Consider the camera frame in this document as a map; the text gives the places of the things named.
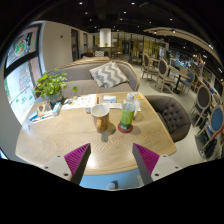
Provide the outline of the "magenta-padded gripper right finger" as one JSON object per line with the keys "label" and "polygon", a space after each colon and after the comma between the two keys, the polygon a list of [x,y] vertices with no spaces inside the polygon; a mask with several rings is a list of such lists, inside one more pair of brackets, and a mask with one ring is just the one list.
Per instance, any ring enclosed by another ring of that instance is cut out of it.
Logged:
{"label": "magenta-padded gripper right finger", "polygon": [[181,170],[181,167],[167,154],[158,155],[136,143],[133,144],[132,153],[144,185]]}

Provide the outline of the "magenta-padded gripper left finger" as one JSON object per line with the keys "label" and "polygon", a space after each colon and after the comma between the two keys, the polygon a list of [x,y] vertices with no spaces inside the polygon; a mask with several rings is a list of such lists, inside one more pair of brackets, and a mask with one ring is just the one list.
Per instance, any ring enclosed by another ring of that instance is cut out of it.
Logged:
{"label": "magenta-padded gripper left finger", "polygon": [[91,144],[87,143],[66,155],[56,155],[47,162],[43,169],[79,185],[91,154]]}

